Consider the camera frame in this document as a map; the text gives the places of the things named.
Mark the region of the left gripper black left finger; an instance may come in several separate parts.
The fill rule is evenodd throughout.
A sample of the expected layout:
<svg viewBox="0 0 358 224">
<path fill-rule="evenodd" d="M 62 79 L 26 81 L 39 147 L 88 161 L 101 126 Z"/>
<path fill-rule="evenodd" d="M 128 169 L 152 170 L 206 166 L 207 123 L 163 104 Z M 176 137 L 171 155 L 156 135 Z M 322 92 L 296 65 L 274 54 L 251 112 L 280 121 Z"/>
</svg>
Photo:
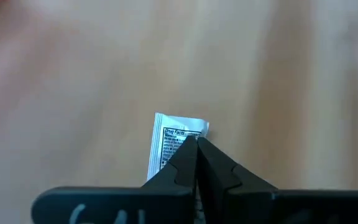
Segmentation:
<svg viewBox="0 0 358 224">
<path fill-rule="evenodd" d="M 141 187 L 57 187 L 32 204 L 34 224 L 193 224 L 197 140 L 185 139 Z"/>
</svg>

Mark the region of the narrow white grey packet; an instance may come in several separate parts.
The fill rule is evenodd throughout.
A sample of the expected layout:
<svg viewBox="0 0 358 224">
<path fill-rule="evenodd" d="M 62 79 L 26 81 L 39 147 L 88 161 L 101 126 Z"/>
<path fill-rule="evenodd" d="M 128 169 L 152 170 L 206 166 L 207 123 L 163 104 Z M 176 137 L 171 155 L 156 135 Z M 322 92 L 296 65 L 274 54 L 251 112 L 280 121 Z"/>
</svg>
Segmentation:
<svg viewBox="0 0 358 224">
<path fill-rule="evenodd" d="M 155 113 L 147 181 L 143 186 L 163 189 L 168 180 L 154 180 L 155 176 L 168 164 L 187 136 L 205 137 L 208 129 L 209 123 L 203 119 Z"/>
</svg>

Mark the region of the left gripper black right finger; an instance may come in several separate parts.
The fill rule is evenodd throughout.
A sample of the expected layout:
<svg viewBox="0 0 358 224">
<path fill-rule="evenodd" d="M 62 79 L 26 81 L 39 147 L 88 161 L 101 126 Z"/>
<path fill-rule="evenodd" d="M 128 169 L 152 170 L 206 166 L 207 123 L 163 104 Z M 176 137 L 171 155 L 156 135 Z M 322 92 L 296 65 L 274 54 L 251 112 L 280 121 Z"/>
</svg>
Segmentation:
<svg viewBox="0 0 358 224">
<path fill-rule="evenodd" d="M 358 224 L 358 190 L 278 189 L 205 138 L 197 178 L 207 224 Z"/>
</svg>

